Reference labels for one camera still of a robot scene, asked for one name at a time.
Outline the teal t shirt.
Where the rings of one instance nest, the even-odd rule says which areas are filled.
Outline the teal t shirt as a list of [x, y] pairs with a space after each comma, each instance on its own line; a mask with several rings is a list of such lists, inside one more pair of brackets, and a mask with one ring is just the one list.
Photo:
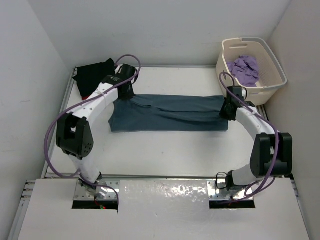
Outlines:
[[220, 117], [224, 97], [139, 94], [114, 102], [109, 119], [113, 133], [225, 132], [229, 122]]

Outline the black t shirt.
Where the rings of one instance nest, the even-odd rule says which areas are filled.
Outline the black t shirt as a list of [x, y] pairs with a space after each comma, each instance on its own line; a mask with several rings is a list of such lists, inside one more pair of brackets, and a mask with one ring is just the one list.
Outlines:
[[109, 58], [105, 62], [85, 65], [75, 69], [73, 79], [76, 81], [81, 97], [91, 96], [102, 80], [115, 74], [115, 62]]

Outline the red t shirt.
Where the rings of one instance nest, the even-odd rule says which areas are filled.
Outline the red t shirt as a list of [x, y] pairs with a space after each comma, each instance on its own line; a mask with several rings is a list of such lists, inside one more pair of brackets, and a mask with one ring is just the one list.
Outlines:
[[81, 99], [82, 99], [82, 101], [86, 101], [89, 97], [90, 97], [90, 95], [88, 95], [88, 96], [82, 96]]

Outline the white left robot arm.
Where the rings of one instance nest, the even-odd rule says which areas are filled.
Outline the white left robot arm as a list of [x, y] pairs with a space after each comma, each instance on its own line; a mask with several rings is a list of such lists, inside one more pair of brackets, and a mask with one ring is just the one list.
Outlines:
[[109, 74], [101, 81], [88, 97], [88, 102], [63, 114], [57, 121], [56, 145], [71, 159], [87, 185], [94, 186], [101, 178], [92, 154], [92, 125], [116, 100], [134, 96], [132, 84], [137, 80], [139, 71], [128, 64], [117, 66], [115, 74]]

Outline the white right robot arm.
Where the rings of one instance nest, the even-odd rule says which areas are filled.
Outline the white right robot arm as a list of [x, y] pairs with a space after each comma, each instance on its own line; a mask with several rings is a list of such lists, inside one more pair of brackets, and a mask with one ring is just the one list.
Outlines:
[[293, 137], [276, 130], [258, 113], [253, 103], [245, 102], [241, 87], [229, 86], [226, 91], [220, 117], [240, 123], [254, 140], [249, 164], [228, 172], [226, 189], [237, 190], [264, 178], [290, 175], [293, 169]]

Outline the lavender t shirt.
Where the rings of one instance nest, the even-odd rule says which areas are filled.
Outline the lavender t shirt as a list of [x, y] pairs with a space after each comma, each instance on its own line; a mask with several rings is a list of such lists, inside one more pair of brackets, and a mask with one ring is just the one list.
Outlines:
[[240, 55], [236, 60], [227, 62], [229, 72], [245, 87], [256, 87], [260, 80], [257, 59], [250, 55]]

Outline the cream plastic laundry basket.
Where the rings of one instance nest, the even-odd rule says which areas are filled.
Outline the cream plastic laundry basket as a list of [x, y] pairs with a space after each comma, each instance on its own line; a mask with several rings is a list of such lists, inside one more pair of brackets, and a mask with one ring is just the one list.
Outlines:
[[259, 81], [247, 86], [246, 100], [256, 106], [264, 105], [287, 83], [287, 77], [268, 44], [258, 37], [230, 38], [222, 41], [222, 49], [216, 64], [216, 74], [230, 73], [227, 63], [233, 63], [240, 56], [254, 57], [258, 66]]

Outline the white front cover panel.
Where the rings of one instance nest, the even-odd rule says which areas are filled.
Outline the white front cover panel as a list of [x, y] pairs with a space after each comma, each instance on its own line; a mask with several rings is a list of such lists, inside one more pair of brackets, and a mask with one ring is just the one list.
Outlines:
[[74, 209], [74, 179], [39, 179], [21, 240], [306, 240], [292, 183], [276, 180], [254, 208], [211, 209], [204, 180], [122, 180], [118, 210]]

